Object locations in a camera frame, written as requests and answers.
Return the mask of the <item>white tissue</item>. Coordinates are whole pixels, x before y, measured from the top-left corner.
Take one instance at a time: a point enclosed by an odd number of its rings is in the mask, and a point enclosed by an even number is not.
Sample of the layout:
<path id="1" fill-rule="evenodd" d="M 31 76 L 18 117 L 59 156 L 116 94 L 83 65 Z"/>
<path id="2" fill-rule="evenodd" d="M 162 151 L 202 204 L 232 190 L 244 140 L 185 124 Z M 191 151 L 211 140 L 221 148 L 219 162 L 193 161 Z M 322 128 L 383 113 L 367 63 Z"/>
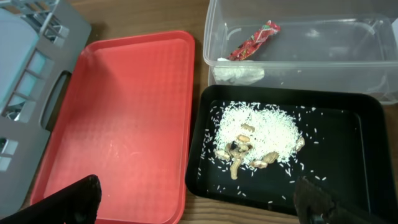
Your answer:
<path id="1" fill-rule="evenodd" d="M 213 78 L 218 85 L 251 85 L 261 80 L 265 76 L 263 68 L 232 66 L 215 66 Z"/>

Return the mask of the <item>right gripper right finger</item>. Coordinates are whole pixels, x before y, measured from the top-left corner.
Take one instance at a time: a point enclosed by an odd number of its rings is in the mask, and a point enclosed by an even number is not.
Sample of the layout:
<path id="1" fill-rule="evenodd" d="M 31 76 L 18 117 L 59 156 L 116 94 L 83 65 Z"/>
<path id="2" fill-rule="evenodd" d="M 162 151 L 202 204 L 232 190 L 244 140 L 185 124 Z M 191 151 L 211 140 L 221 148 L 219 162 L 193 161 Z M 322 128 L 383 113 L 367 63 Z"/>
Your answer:
<path id="1" fill-rule="evenodd" d="M 387 223 L 375 215 L 341 201 L 334 193 L 300 176 L 295 181 L 294 207 L 300 223 Z"/>

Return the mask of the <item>red snack wrapper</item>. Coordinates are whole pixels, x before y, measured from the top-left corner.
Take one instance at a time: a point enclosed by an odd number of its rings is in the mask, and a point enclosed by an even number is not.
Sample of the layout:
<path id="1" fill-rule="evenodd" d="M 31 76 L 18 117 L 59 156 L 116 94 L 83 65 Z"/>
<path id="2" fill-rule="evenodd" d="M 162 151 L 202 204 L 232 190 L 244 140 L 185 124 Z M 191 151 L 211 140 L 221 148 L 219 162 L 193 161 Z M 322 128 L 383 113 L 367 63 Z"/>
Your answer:
<path id="1" fill-rule="evenodd" d="M 271 20 L 267 21 L 260 29 L 258 29 L 250 38 L 245 40 L 228 56 L 230 61 L 242 61 L 253 55 L 262 44 L 272 35 L 280 32 L 281 28 Z"/>

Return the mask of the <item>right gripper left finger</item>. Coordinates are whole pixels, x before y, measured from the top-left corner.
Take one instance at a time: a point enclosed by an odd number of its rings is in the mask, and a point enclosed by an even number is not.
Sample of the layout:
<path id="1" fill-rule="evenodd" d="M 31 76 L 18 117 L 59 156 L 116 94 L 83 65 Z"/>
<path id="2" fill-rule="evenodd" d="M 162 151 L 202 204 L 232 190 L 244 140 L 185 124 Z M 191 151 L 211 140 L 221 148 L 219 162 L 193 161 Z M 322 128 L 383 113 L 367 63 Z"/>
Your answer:
<path id="1" fill-rule="evenodd" d="M 2 219 L 2 224 L 95 224 L 101 202 L 98 176 L 89 175 Z"/>

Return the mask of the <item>light blue plate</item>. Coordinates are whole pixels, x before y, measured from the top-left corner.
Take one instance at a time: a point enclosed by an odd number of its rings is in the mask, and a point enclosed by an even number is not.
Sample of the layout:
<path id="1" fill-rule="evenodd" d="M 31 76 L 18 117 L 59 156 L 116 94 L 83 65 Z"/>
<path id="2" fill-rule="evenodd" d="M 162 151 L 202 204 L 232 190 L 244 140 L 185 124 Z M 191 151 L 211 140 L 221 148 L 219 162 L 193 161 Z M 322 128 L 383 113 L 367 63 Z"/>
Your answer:
<path id="1" fill-rule="evenodd" d="M 1 103 L 19 79 L 19 73 L 38 41 L 36 31 L 15 14 L 1 9 Z"/>

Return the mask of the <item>rice food scraps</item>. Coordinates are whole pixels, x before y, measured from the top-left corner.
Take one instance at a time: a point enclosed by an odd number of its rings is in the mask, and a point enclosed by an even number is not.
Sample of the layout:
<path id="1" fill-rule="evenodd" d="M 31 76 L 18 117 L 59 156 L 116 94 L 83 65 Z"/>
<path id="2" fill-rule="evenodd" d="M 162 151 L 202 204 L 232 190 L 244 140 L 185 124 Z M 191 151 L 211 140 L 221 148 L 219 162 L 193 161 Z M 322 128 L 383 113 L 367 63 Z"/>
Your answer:
<path id="1" fill-rule="evenodd" d="M 316 166 L 324 108 L 215 101 L 202 124 L 191 191 L 218 200 L 289 204 L 299 176 L 324 184 Z"/>

